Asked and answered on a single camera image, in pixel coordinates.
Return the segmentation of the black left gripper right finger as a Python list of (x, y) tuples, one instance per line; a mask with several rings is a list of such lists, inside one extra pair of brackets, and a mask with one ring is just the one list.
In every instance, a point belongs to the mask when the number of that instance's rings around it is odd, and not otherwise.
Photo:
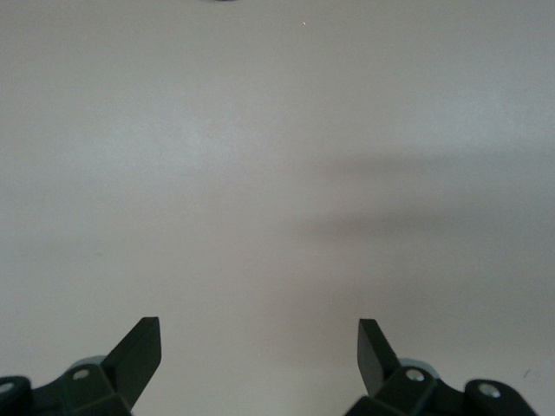
[(537, 412), (512, 387), (496, 380), (470, 380), (462, 391), (420, 363), (401, 361), (377, 321), (361, 319), (357, 365), (367, 394), (348, 415), (500, 415)]

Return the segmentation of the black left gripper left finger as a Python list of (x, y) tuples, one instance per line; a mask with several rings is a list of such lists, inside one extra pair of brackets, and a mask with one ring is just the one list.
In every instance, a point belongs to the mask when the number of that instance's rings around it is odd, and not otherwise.
[(160, 363), (160, 319), (143, 317), (109, 354), (77, 361), (42, 387), (4, 376), (1, 414), (130, 415)]

